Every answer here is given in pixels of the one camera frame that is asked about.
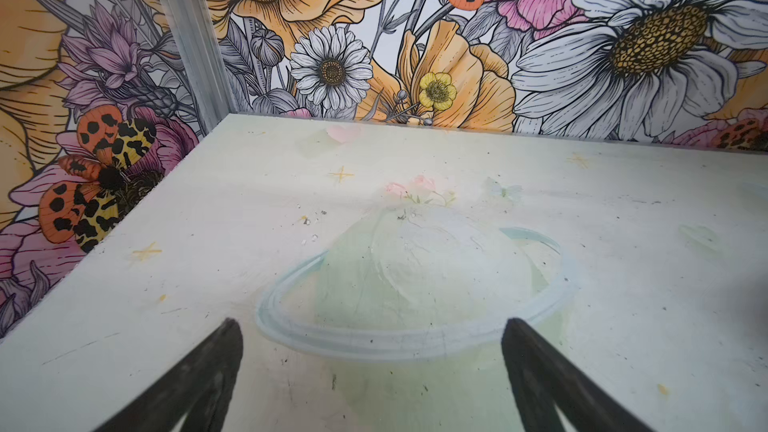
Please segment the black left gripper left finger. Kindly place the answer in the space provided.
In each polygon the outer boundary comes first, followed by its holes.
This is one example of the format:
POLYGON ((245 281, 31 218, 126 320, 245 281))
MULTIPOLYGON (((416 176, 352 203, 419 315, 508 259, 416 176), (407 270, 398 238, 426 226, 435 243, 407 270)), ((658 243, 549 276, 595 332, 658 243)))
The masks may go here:
POLYGON ((220 431, 244 351, 239 323, 225 319, 200 344, 97 429, 220 431))

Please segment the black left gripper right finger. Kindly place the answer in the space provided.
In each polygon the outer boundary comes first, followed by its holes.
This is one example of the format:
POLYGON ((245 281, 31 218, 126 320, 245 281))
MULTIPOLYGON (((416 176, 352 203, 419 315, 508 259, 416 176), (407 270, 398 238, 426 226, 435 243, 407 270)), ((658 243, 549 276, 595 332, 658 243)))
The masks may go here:
POLYGON ((561 415, 577 431, 651 431, 524 320, 507 321, 501 349, 526 431, 563 431, 561 415))

